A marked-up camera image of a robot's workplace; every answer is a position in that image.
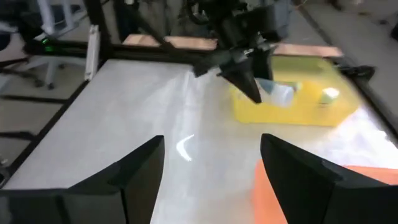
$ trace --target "white tabletop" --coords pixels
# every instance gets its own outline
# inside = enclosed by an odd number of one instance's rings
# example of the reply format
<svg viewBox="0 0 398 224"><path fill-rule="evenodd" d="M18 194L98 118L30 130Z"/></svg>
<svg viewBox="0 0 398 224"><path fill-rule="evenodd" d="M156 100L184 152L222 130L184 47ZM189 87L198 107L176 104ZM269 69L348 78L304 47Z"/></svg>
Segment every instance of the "white tabletop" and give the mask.
<svg viewBox="0 0 398 224"><path fill-rule="evenodd" d="M158 134L166 156L152 223L252 223L262 133L338 164L398 169L398 150L364 107L337 128L242 124L228 84L189 71L106 62L5 189L69 187Z"/></svg>

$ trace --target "orange cloth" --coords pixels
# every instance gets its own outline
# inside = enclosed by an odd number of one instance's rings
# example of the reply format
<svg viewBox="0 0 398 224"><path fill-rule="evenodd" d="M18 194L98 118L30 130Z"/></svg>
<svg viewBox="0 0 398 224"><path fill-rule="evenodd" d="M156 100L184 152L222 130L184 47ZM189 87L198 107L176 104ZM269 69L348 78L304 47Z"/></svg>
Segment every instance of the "orange cloth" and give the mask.
<svg viewBox="0 0 398 224"><path fill-rule="evenodd" d="M381 182L398 185L398 170L359 166L345 167ZM255 224L287 224L287 220L268 180L262 160L256 166L252 196Z"/></svg>

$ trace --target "wooden board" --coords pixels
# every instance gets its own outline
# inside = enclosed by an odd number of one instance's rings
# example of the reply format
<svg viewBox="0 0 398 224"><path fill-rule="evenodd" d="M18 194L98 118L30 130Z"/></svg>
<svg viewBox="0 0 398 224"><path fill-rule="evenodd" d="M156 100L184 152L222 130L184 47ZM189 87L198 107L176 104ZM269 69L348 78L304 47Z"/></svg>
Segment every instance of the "wooden board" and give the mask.
<svg viewBox="0 0 398 224"><path fill-rule="evenodd" d="M198 50L213 50L216 47L216 40L205 39L198 37L178 37L169 36L165 38L177 48L183 49L198 49ZM138 46L159 46L149 35L131 34L123 42L125 45L138 45ZM306 55L306 56L319 56L319 57L341 57L343 53L337 47L324 47L324 46L309 46L297 44L279 44L275 50L275 54L279 55Z"/></svg>

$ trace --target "yellow container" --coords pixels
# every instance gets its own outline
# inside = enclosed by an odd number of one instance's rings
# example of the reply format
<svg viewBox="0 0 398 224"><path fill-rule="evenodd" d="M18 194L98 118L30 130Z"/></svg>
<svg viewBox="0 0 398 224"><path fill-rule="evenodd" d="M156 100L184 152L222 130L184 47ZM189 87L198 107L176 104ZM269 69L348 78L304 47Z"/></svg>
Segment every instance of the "yellow container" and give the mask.
<svg viewBox="0 0 398 224"><path fill-rule="evenodd" d="M300 86L295 91L291 106L256 105L231 86L233 111L238 121L337 126L361 104L349 81L323 58L275 56L272 58L272 69L275 81ZM339 95L324 104L324 90L328 88L337 90Z"/></svg>

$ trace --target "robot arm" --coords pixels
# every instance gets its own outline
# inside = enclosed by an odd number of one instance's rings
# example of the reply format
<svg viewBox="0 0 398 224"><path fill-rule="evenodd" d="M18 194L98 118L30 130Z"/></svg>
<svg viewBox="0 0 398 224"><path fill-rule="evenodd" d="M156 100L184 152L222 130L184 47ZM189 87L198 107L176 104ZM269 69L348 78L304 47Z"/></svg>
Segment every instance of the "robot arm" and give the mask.
<svg viewBox="0 0 398 224"><path fill-rule="evenodd" d="M197 77L212 67L220 67L219 76L239 88L255 103L261 102L255 78L272 80L271 44L287 37L290 1L275 0L270 4L259 2L249 10L245 2L239 0L189 0L187 7L190 18L194 19L190 8L198 4L208 20L208 24L218 39L218 48L207 58L194 65Z"/></svg>

